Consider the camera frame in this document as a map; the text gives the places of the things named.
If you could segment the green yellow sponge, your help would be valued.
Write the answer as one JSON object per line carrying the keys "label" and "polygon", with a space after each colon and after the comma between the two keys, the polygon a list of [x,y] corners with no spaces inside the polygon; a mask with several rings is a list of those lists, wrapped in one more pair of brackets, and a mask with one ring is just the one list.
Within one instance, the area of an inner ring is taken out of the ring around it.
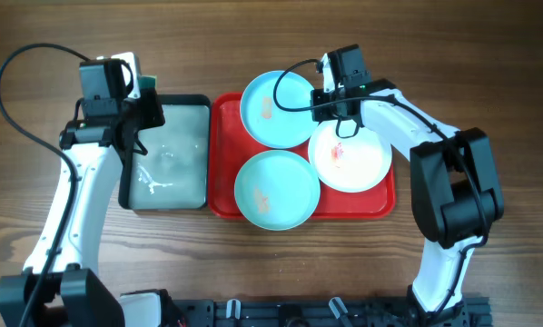
{"label": "green yellow sponge", "polygon": [[141,90],[155,89],[157,85],[157,77],[155,75],[140,75],[138,85]]}

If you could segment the light blue plate top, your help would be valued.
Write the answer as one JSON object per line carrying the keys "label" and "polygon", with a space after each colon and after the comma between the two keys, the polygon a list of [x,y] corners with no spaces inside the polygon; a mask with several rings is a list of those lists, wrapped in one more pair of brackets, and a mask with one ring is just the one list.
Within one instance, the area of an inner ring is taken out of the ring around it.
{"label": "light blue plate top", "polygon": [[[287,112],[273,101],[272,91],[281,71],[270,71],[253,79],[240,101],[240,116],[248,134],[258,143],[276,149],[289,149],[307,141],[316,127],[310,111]],[[286,74],[278,87],[277,99],[284,107],[311,104],[313,86],[295,73]]]}

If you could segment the light blue plate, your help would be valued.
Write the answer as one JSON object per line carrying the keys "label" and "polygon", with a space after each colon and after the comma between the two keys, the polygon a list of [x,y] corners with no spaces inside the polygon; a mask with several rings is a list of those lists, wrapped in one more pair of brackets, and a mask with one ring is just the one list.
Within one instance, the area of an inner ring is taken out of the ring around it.
{"label": "light blue plate", "polygon": [[318,175],[298,154],[270,150],[254,155],[239,170],[234,199],[252,224],[286,231],[306,222],[321,198]]}
{"label": "light blue plate", "polygon": [[[240,116],[248,134],[258,143],[276,149],[289,149],[307,141],[316,127],[310,111],[287,112],[273,101],[272,91],[281,71],[270,71],[253,79],[240,101]],[[286,74],[278,87],[277,99],[284,107],[311,104],[313,86],[295,73]]]}

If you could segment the light blue plate bottom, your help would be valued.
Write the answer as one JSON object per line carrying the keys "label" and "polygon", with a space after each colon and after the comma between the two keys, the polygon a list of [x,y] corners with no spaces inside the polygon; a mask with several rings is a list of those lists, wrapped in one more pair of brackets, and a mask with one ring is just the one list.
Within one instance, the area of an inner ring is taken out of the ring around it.
{"label": "light blue plate bottom", "polygon": [[254,155],[239,170],[234,199],[252,224],[286,231],[306,222],[321,198],[318,175],[298,154],[270,150]]}

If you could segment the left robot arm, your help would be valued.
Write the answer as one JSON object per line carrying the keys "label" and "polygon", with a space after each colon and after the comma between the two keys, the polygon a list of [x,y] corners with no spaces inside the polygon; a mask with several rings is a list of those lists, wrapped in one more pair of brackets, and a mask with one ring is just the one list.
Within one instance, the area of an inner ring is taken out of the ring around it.
{"label": "left robot arm", "polygon": [[0,279],[0,313],[8,326],[164,326],[173,304],[164,290],[114,297],[97,276],[104,220],[113,189],[128,202],[137,134],[163,125],[155,90],[125,98],[109,114],[83,103],[84,119],[60,135],[61,172],[36,247],[18,275]]}

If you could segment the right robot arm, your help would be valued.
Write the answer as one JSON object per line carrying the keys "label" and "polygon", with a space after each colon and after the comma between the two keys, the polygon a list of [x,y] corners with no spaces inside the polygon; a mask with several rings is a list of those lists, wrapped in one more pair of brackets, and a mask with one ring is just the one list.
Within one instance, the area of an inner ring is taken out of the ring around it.
{"label": "right robot arm", "polygon": [[426,326],[457,317],[470,258],[504,213],[486,134],[439,122],[386,79],[315,89],[311,104],[314,120],[352,121],[383,137],[409,161],[411,208],[425,243],[420,270],[408,289],[407,321]]}

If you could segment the black water tray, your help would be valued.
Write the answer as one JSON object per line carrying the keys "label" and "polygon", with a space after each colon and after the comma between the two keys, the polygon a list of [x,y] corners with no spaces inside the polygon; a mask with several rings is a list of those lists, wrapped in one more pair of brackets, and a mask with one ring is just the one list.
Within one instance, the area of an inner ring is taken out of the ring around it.
{"label": "black water tray", "polygon": [[211,102],[203,94],[161,94],[165,123],[138,138],[147,154],[125,162],[118,202],[124,209],[195,210],[206,205]]}

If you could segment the white plate with stain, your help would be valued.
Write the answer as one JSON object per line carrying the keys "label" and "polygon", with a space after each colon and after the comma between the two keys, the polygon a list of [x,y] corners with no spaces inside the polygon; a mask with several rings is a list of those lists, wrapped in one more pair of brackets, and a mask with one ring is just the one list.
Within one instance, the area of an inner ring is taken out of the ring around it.
{"label": "white plate with stain", "polygon": [[356,128],[353,121],[342,122],[336,135],[336,121],[320,123],[308,145],[308,157],[320,180],[344,193],[367,191],[379,184],[390,170],[390,143],[367,128]]}

